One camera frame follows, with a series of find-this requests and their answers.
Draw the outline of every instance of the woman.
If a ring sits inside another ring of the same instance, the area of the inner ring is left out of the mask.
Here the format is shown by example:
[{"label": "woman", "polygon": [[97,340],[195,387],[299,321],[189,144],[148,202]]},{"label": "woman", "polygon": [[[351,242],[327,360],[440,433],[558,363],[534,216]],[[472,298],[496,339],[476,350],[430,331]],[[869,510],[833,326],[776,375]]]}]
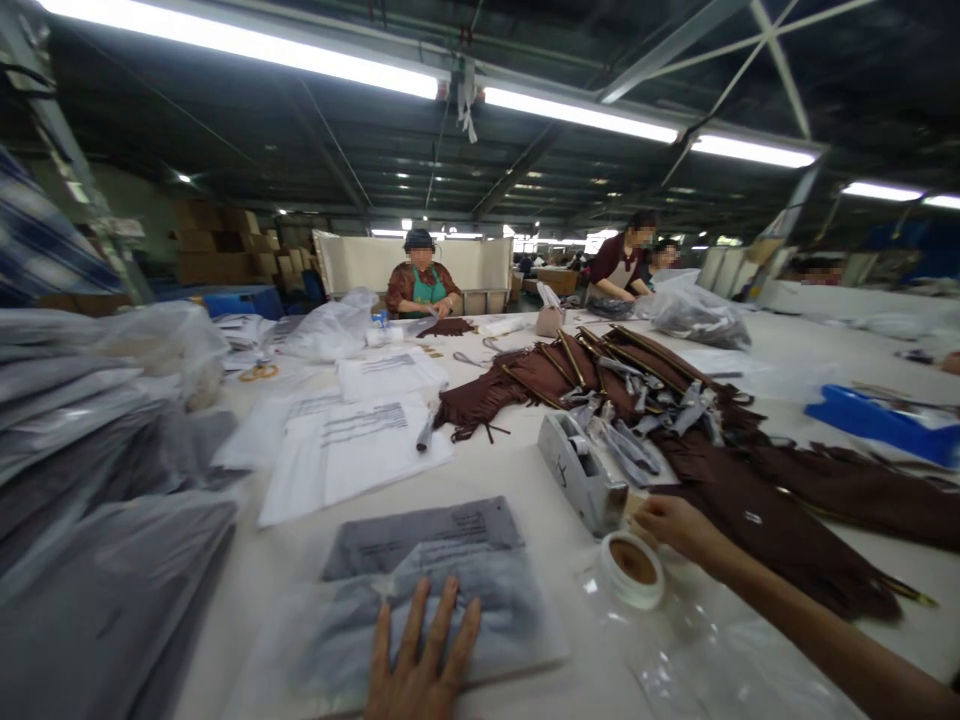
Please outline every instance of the woman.
[{"label": "woman", "polygon": [[403,243],[409,262],[393,269],[387,285],[387,310],[401,318],[426,317],[433,310],[445,318],[460,298],[450,271],[433,261],[437,246],[422,228],[411,230]]},{"label": "woman", "polygon": [[655,210],[641,210],[630,218],[627,229],[604,240],[590,270],[587,299],[591,297],[634,300],[636,295],[649,295],[643,281],[643,246],[649,245],[657,233]]}]

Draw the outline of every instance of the scissors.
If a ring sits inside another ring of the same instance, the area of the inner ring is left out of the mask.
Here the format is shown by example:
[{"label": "scissors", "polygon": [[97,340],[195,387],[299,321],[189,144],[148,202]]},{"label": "scissors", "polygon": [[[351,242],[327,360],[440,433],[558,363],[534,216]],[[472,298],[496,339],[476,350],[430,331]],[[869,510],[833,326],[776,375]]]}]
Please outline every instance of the scissors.
[{"label": "scissors", "polygon": [[240,382],[253,382],[254,380],[266,380],[280,372],[279,365],[268,365],[264,360],[257,360],[257,364],[249,370],[240,373]]},{"label": "scissors", "polygon": [[453,354],[453,359],[459,360],[460,362],[467,363],[468,365],[475,365],[476,367],[480,367],[480,368],[484,366],[484,363],[489,364],[491,362],[490,360],[482,360],[481,362],[474,362],[459,350]]}]

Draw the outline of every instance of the striped fabric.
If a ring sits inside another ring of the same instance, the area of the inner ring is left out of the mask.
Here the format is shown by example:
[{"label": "striped fabric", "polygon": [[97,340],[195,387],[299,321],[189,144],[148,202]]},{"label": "striped fabric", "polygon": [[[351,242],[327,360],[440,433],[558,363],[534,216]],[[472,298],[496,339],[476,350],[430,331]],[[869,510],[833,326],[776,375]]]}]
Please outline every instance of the striped fabric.
[{"label": "striped fabric", "polygon": [[0,306],[51,293],[116,292],[121,283],[106,260],[0,147]]}]

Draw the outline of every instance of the tape roll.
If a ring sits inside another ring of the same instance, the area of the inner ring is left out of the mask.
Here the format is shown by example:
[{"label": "tape roll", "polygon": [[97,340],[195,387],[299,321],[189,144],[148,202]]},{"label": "tape roll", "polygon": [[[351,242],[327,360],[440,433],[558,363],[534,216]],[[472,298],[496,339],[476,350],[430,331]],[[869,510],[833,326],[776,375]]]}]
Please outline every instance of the tape roll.
[{"label": "tape roll", "polygon": [[573,451],[577,455],[583,456],[583,455],[586,455],[588,452],[590,452],[589,446],[587,445],[587,441],[584,440],[579,435],[574,435],[573,437],[570,437],[567,439],[570,441],[570,444],[573,446]]},{"label": "tape roll", "polygon": [[636,535],[607,535],[600,545],[600,570],[610,589],[627,605],[652,610],[663,599],[663,565],[657,553]]}]

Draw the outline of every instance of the worker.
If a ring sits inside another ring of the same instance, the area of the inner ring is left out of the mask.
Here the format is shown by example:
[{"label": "worker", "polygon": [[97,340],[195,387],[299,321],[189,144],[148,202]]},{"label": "worker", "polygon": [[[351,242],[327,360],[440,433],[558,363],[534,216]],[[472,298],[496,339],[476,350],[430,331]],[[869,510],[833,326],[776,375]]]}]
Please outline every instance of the worker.
[{"label": "worker", "polygon": [[421,318],[436,313],[441,319],[453,310],[460,288],[450,271],[433,261],[437,246],[430,233],[416,228],[403,242],[409,260],[397,265],[387,284],[387,310],[401,318]]},{"label": "worker", "polygon": [[[681,498],[654,496],[636,514],[656,539],[698,563],[723,583],[816,665],[871,720],[956,720],[960,695],[797,590],[731,542],[699,510]],[[452,718],[453,703],[467,677],[480,628],[480,601],[467,606],[446,665],[450,618],[457,581],[447,580],[423,653],[416,657],[430,584],[421,580],[390,669],[390,607],[377,619],[365,720]]]},{"label": "worker", "polygon": [[637,295],[650,294],[643,281],[641,260],[643,247],[656,236],[658,222],[655,210],[641,210],[630,218],[626,230],[603,241],[590,271],[588,299],[634,300]]}]

